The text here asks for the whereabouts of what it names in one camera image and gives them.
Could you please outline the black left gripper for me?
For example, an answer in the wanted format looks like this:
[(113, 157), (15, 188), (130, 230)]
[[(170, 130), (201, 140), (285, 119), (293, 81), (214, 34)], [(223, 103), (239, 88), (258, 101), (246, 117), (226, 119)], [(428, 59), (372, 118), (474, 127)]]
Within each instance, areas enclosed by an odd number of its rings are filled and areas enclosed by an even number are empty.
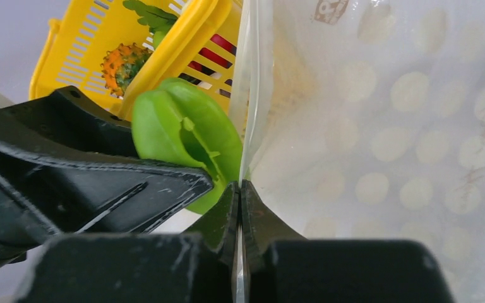
[(130, 125), (73, 86), (0, 109), (0, 268), (51, 237), (149, 232), (212, 190), (202, 169), (140, 160)]

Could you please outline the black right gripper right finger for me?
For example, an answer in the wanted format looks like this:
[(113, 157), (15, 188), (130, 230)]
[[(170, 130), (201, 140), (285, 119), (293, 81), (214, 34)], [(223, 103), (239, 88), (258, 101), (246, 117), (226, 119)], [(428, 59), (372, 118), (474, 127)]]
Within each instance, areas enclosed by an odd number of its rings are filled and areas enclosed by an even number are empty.
[(264, 204), (249, 180), (241, 183), (241, 227), (250, 272), (265, 267), (264, 254), (272, 242), (304, 239)]

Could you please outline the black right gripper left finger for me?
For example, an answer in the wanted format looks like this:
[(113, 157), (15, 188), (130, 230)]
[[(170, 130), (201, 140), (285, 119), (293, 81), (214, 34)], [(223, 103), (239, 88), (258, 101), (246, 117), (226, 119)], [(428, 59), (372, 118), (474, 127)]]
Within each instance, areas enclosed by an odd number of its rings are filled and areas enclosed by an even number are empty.
[(232, 268), (236, 256), (240, 187), (230, 182), (218, 202), (188, 227), (185, 234), (198, 234), (217, 259)]

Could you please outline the green toy pepper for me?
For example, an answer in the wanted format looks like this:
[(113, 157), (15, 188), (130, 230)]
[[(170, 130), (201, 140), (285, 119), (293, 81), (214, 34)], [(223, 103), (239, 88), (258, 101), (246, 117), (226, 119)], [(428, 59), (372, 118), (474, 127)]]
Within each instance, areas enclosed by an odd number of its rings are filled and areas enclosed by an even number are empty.
[(212, 97), (180, 78), (167, 78), (139, 95), (131, 133), (140, 158), (203, 169), (213, 188), (187, 209), (205, 214), (231, 181), (239, 178), (243, 144)]

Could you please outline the clear zip top bag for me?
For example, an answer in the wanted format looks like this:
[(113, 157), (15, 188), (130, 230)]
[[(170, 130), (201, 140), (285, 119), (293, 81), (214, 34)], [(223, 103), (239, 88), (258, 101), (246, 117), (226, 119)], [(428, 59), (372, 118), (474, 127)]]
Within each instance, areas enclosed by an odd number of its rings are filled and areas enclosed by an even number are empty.
[(309, 238), (403, 238), (485, 302), (485, 1), (245, 1), (242, 172)]

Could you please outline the yellow plastic shopping basket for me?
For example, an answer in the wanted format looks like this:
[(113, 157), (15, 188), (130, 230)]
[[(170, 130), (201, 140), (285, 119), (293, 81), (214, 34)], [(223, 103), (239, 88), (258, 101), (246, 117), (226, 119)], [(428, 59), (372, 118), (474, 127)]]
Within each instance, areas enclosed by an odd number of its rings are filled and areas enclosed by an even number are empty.
[(135, 98), (179, 77), (229, 108), (241, 1), (71, 1), (49, 34), (29, 97), (73, 85), (131, 118)]

